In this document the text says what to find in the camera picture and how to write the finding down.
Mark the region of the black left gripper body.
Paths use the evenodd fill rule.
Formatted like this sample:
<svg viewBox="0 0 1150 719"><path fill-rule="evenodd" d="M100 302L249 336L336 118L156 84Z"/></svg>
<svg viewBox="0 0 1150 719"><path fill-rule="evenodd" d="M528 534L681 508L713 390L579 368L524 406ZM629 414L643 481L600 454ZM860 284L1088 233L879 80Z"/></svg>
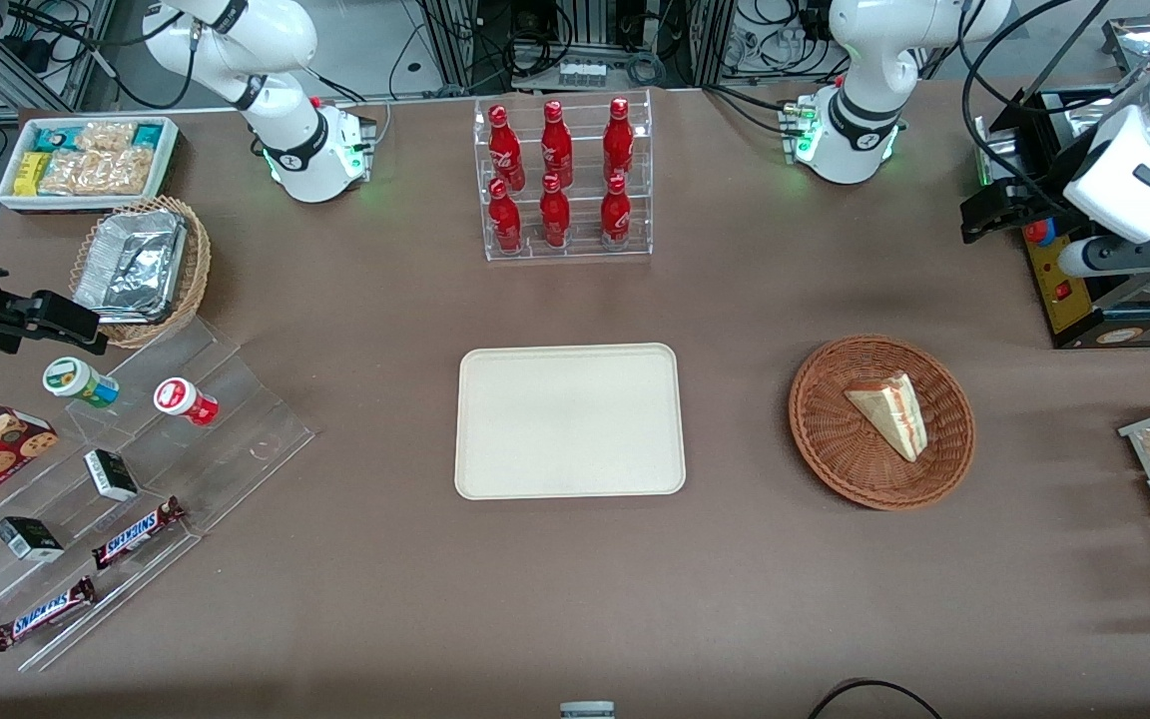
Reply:
<svg viewBox="0 0 1150 719"><path fill-rule="evenodd" d="M1080 173L1086 156L1087 150L1005 152L1010 167L1005 173L1005 231L1046 222L1058 234L1084 231L1087 217L1064 197L1064 190Z"/></svg>

